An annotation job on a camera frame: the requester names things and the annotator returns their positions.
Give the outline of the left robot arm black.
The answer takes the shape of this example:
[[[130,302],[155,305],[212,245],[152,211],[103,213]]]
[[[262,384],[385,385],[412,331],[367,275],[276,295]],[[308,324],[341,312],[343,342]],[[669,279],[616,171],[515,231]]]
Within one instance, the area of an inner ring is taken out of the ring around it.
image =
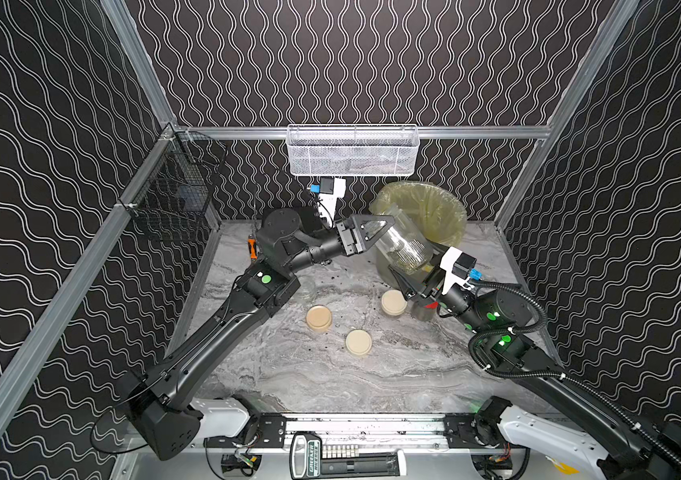
[[[202,428],[204,414],[192,407],[196,392],[250,332],[290,302],[300,289],[296,274],[370,250],[395,224],[390,215],[352,215],[308,232],[298,211],[274,210],[256,232],[260,255],[234,280],[212,317],[158,364],[118,380],[118,412],[158,460],[180,454]]]

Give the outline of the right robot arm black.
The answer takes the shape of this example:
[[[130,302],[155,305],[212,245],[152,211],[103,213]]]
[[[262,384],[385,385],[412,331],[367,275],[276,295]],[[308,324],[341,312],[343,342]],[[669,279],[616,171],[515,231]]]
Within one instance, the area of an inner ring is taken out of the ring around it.
[[[533,392],[575,424],[493,398],[475,417],[478,440],[536,450],[597,479],[681,479],[680,428],[654,429],[558,366],[530,338],[547,323],[544,307],[515,284],[482,280],[474,265],[461,254],[423,279],[389,269],[404,298],[444,307],[470,329],[468,352],[486,374]]]

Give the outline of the jar with cream lid front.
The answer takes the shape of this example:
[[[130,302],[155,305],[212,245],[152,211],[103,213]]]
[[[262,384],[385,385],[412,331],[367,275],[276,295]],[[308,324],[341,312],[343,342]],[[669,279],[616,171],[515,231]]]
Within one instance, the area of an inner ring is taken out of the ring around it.
[[[413,274],[427,265],[434,249],[417,224],[397,204],[390,205],[383,215],[392,216],[395,225],[376,243],[376,248],[391,265]]]

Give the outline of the tan jar lid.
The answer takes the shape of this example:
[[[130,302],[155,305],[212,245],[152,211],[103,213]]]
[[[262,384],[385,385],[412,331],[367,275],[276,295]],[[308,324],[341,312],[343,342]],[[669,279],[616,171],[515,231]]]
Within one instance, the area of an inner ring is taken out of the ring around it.
[[[314,332],[327,332],[332,327],[332,311],[324,305],[312,306],[306,312],[306,325]]]

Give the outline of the cream jar lid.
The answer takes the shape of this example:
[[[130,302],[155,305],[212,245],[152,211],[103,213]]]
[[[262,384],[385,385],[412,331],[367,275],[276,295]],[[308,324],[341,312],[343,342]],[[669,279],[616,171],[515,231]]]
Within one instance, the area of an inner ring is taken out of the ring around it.
[[[354,356],[365,357],[373,348],[373,338],[362,329],[351,331],[345,339],[346,350]]]

